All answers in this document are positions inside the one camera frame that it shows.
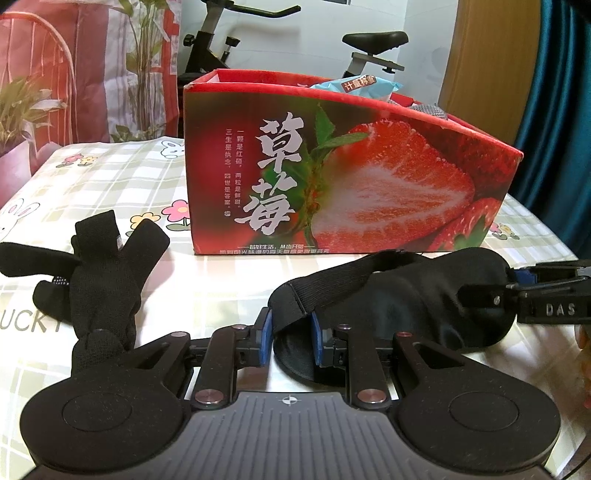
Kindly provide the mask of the person's right hand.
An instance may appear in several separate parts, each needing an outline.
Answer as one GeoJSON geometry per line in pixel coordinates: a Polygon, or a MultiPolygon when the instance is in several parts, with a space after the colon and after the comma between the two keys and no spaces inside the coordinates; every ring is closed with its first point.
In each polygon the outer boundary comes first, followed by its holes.
{"type": "Polygon", "coordinates": [[[581,378],[584,382],[585,400],[584,407],[590,409],[591,406],[591,362],[590,362],[590,335],[584,325],[576,325],[574,327],[574,335],[578,348],[579,355],[579,370],[581,378]]]}

